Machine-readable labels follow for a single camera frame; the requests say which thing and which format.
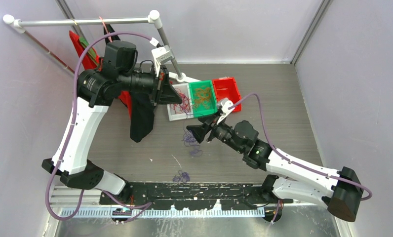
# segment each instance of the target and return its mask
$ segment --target debris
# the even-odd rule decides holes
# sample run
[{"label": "debris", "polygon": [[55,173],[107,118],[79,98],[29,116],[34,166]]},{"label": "debris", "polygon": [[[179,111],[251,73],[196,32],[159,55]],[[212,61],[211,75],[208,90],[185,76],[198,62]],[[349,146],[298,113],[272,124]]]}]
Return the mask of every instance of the debris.
[{"label": "debris", "polygon": [[181,169],[182,169],[182,166],[181,166],[181,164],[179,163],[178,159],[177,159],[174,155],[172,155],[172,156],[173,156],[173,158],[175,158],[176,162],[178,162],[179,166],[180,166]]}]

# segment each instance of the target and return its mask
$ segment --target gray wall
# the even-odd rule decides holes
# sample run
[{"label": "gray wall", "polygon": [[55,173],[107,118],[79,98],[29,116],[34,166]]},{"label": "gray wall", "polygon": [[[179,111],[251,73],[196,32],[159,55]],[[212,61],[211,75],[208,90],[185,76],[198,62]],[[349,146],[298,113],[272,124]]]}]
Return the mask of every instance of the gray wall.
[{"label": "gray wall", "polygon": [[[54,1],[0,1],[0,236],[37,237],[47,212],[44,158],[58,148],[71,110],[71,77],[2,21],[61,19]],[[36,28],[38,37],[72,66],[69,28]]]},{"label": "gray wall", "polygon": [[296,69],[323,162],[374,192],[358,236],[393,236],[393,1],[333,1]]},{"label": "gray wall", "polygon": [[[67,0],[77,18],[143,17],[156,9],[178,62],[264,63],[291,61],[321,0]],[[158,39],[153,25],[116,25],[115,30],[146,33]],[[82,27],[88,39],[102,26]],[[141,49],[150,44],[136,37]],[[103,52],[104,44],[97,47]],[[139,59],[150,58],[140,51]]]}]

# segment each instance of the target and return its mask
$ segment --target tangled purple string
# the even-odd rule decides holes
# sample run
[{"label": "tangled purple string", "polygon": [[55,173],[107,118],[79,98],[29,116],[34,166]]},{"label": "tangled purple string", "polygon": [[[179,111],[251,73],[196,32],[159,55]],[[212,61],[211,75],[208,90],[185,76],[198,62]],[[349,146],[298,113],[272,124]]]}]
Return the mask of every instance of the tangled purple string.
[{"label": "tangled purple string", "polygon": [[194,135],[190,131],[186,131],[183,135],[182,141],[184,142],[185,147],[192,147],[192,151],[189,151],[189,154],[193,157],[200,157],[203,153],[201,150],[201,145],[197,142]]},{"label": "tangled purple string", "polygon": [[175,177],[173,177],[173,179],[172,179],[173,182],[176,182],[176,183],[182,182],[185,184],[191,180],[191,178],[189,177],[189,174],[187,172],[182,172],[182,170],[179,170],[178,174],[179,175],[175,175]]}]

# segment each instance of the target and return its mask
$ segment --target metal floor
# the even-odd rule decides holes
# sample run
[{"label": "metal floor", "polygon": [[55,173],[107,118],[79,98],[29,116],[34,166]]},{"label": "metal floor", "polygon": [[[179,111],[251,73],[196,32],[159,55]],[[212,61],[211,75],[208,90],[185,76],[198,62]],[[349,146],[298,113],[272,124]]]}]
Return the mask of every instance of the metal floor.
[{"label": "metal floor", "polygon": [[[292,65],[185,64],[181,70],[200,80],[235,77],[242,96],[250,92],[260,95],[274,145],[295,157],[321,165]],[[204,142],[202,156],[192,157],[189,154],[192,149],[185,147],[182,139],[186,125],[199,124],[196,118],[170,122],[166,106],[158,106],[155,120],[153,131],[135,143],[129,138],[128,110],[119,100],[114,101],[99,125],[89,159],[129,181],[172,181],[180,169],[188,172],[193,182],[262,183],[265,179],[265,172],[244,164],[240,154],[218,140]],[[265,140],[254,97],[242,104],[241,112],[231,114],[227,124],[234,126],[241,120],[251,122],[259,131],[259,138]]]}]

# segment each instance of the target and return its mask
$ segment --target metal rod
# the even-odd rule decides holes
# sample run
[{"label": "metal rod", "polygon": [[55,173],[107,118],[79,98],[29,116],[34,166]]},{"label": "metal rod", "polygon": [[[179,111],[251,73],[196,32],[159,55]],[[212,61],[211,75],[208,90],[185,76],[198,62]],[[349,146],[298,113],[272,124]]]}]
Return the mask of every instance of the metal rod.
[{"label": "metal rod", "polygon": [[333,2],[333,0],[322,0],[309,28],[307,29],[306,34],[304,35],[303,39],[301,40],[300,45],[297,48],[297,51],[295,52],[294,58],[291,60],[291,63],[293,65],[297,64],[298,60],[301,57],[301,54],[303,54],[304,49],[306,48],[307,44],[309,43],[313,33],[317,29],[324,14],[326,13],[327,9],[329,8],[329,6],[332,2]]},{"label": "metal rod", "polygon": [[161,41],[163,42],[164,45],[169,45],[169,41],[167,41],[167,37],[166,37],[166,33],[164,32],[163,27],[160,27],[159,29],[157,29],[158,34],[160,35]]},{"label": "metal rod", "polygon": [[183,79],[183,75],[181,70],[179,69],[178,62],[176,61],[176,58],[172,59],[172,65],[175,68],[176,73],[178,74],[178,79]]},{"label": "metal rod", "polygon": [[[67,19],[75,19],[75,16],[73,15],[72,11],[70,10],[69,5],[67,4],[66,0],[55,0],[57,5],[60,7],[61,12]],[[85,38],[83,31],[81,31],[80,26],[78,25],[73,25],[72,26],[73,31],[80,37]]]},{"label": "metal rod", "polygon": [[45,45],[43,45],[37,38],[31,35],[28,31],[25,31],[23,34],[26,35],[27,38],[32,40],[32,42],[34,42],[39,48],[41,48],[50,59],[52,59],[54,62],[59,64],[64,70],[69,72],[71,75],[75,74],[75,71],[71,67],[69,67],[69,65],[63,62],[63,60],[61,60],[57,55],[51,52],[51,50],[45,47]]},{"label": "metal rod", "polygon": [[19,21],[19,26],[74,26],[74,25],[102,25],[105,24],[128,24],[128,23],[148,23],[147,17],[143,18],[111,18],[111,19],[67,19],[55,21]]},{"label": "metal rod", "polygon": [[[157,29],[157,31],[158,31],[158,34],[160,35],[161,41],[163,41],[163,44],[168,45],[170,47],[169,41],[167,40],[167,36],[166,36],[166,33],[164,32],[163,27],[160,27],[159,29]],[[178,79],[182,79],[183,75],[182,75],[181,70],[179,69],[179,65],[178,65],[178,62],[176,61],[176,58],[173,58],[171,61],[172,61],[173,67],[175,68],[176,73],[178,74]]]}]

